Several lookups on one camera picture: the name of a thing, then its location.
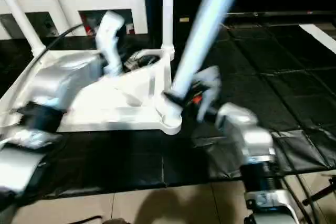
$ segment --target white stripe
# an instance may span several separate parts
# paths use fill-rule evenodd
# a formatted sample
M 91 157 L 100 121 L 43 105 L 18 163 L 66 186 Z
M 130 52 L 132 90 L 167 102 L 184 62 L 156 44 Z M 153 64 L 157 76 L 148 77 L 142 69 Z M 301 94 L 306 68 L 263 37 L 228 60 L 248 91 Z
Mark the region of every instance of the white stripe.
M 336 40 L 314 24 L 300 25 L 300 27 L 336 54 Z

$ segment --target red component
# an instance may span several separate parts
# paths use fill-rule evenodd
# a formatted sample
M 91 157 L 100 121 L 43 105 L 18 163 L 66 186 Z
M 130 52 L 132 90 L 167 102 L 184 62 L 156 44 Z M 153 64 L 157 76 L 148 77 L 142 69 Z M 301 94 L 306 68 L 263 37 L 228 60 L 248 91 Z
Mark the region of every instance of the red component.
M 195 104 L 199 104 L 201 102 L 201 100 L 202 100 L 202 96 L 201 95 L 197 95 L 197 96 L 194 97 L 193 102 Z

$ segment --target floor tile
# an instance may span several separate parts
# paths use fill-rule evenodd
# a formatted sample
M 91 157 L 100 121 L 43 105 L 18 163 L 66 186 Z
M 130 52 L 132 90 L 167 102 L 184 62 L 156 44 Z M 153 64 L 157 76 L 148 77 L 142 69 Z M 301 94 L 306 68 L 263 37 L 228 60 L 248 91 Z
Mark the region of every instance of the floor tile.
M 244 223 L 251 212 L 246 208 L 243 182 L 213 183 L 213 189 L 221 224 Z
M 112 218 L 133 224 L 219 224 L 210 185 L 117 193 Z
M 304 174 L 303 177 L 307 181 L 311 194 L 330 186 L 329 178 L 331 174 L 335 174 L 335 172 Z M 336 223 L 336 194 L 331 193 L 317 200 L 316 203 L 323 214 L 324 221 L 326 223 Z
M 312 185 L 313 181 L 315 180 L 316 176 L 317 176 L 317 173 L 300 175 L 300 177 L 302 179 L 302 182 L 305 185 L 309 194 L 312 193 L 310 188 L 311 188 L 311 185 Z M 289 186 L 292 188 L 292 190 L 294 191 L 295 195 L 297 196 L 297 198 L 299 199 L 300 202 L 302 202 L 304 199 L 307 198 L 306 195 L 305 195 L 305 192 L 303 191 L 303 189 L 302 189 L 302 187 L 301 187 L 300 183 L 298 182 L 295 175 L 287 176 L 286 180 L 287 180 Z M 304 218 L 303 218 L 302 212 L 300 211 L 299 207 L 296 205 L 296 203 L 294 201 L 292 202 L 292 206 L 294 207 L 298 218 L 301 220 L 301 223 L 306 223 Z M 325 219 L 325 217 L 322 213 L 322 209 L 320 208 L 320 206 L 317 203 L 315 203 L 314 206 L 315 206 L 315 210 L 317 212 L 320 224 L 326 224 L 327 221 L 326 221 L 326 219 Z M 306 212 L 308 213 L 308 215 L 310 216 L 310 218 L 313 220 L 311 207 L 310 206 L 305 206 L 304 208 L 305 208 Z
M 13 224 L 65 224 L 92 216 L 111 218 L 113 194 L 41 200 L 19 210 Z

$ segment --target white pole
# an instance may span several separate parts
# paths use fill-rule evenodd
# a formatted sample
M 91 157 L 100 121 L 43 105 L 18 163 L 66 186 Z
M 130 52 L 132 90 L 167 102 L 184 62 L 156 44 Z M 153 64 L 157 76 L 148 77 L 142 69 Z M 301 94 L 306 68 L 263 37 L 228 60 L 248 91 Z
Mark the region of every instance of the white pole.
M 162 0 L 162 49 L 174 57 L 173 45 L 173 10 L 174 0 Z
M 43 45 L 43 43 L 39 39 L 26 14 L 21 10 L 17 0 L 5 0 L 5 2 L 12 12 L 19 27 L 21 28 L 22 33 L 28 40 L 32 48 L 33 55 L 36 56 L 36 54 L 38 54 L 45 48 L 45 45 Z
M 183 99 L 187 94 L 233 1 L 202 0 L 172 87 L 172 92 L 179 98 Z

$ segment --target cable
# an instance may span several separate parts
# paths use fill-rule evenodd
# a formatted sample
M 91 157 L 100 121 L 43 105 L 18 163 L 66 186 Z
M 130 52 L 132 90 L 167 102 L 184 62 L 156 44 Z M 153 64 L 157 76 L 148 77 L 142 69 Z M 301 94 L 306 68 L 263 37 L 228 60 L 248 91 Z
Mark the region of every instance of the cable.
M 278 141 L 276 138 L 275 138 L 275 140 L 276 140 L 278 146 L 280 147 L 282 153 L 284 154 L 284 156 L 285 156 L 285 158 L 286 158 L 286 160 L 287 160 L 287 162 L 288 162 L 290 168 L 295 172 L 295 176 L 296 176 L 297 180 L 299 181 L 299 184 L 300 184 L 300 186 L 301 186 L 301 188 L 302 188 L 302 190 L 303 190 L 303 192 L 304 192 L 304 194 L 305 194 L 307 200 L 309 201 L 309 205 L 310 205 L 310 208 L 311 208 L 311 212 L 312 212 L 312 214 L 313 214 L 313 218 L 314 218 L 314 224 L 319 224 L 320 221 L 319 221 L 319 217 L 318 217 L 318 215 L 317 215 L 317 212 L 316 212 L 316 209 L 315 209 L 315 206 L 314 206 L 314 202 L 311 200 L 311 197 L 310 197 L 310 195 L 309 195 L 309 193 L 308 193 L 308 190 L 306 189 L 306 186 L 304 185 L 304 183 L 303 183 L 301 177 L 300 177 L 299 174 L 297 173 L 297 170 L 296 170 L 294 164 L 292 163 L 292 161 L 290 160 L 288 154 L 286 153 L 286 151 L 285 151 L 283 145 L 282 145 L 282 144 L 280 143 L 280 141 Z
M 307 213 L 307 211 L 305 210 L 305 208 L 303 207 L 301 201 L 298 199 L 298 197 L 295 195 L 293 189 L 290 187 L 290 185 L 288 184 L 288 182 L 286 181 L 286 179 L 283 177 L 282 178 L 283 183 L 285 184 L 287 190 L 289 191 L 289 193 L 291 194 L 291 196 L 293 197 L 296 205 L 298 205 L 303 217 L 305 218 L 305 220 L 307 221 L 307 224 L 313 224 L 313 222 L 311 221 L 309 214 Z
M 2 131 L 2 135 L 0 137 L 0 149 L 2 148 L 2 141 L 4 140 L 4 136 L 6 136 L 6 130 L 7 130 L 7 123 L 9 121 L 10 118 L 10 111 L 12 110 L 15 101 L 21 91 L 21 88 L 23 87 L 23 85 L 25 84 L 27 77 L 29 76 L 30 72 L 32 71 L 33 67 L 36 65 L 36 63 L 46 54 L 46 52 L 48 52 L 55 44 L 57 44 L 60 40 L 64 39 L 64 37 L 66 35 L 68 35 L 69 33 L 71 33 L 72 31 L 74 31 L 75 29 L 77 29 L 78 27 L 82 26 L 83 24 L 79 24 L 76 26 L 73 26 L 71 28 L 69 28 L 68 30 L 66 30 L 64 33 L 62 33 L 61 35 L 59 35 L 55 40 L 53 40 L 37 57 L 33 58 L 32 61 L 28 64 L 27 68 L 24 70 L 24 72 L 22 73 L 22 76 L 19 80 L 19 82 L 17 83 L 13 94 L 11 96 L 11 98 L 9 99 L 9 102 L 7 104 L 7 107 L 4 109 L 4 111 L 8 111 L 8 113 L 6 113 L 4 115 L 3 118 L 3 122 L 2 122 L 2 126 L 3 126 L 3 131 Z

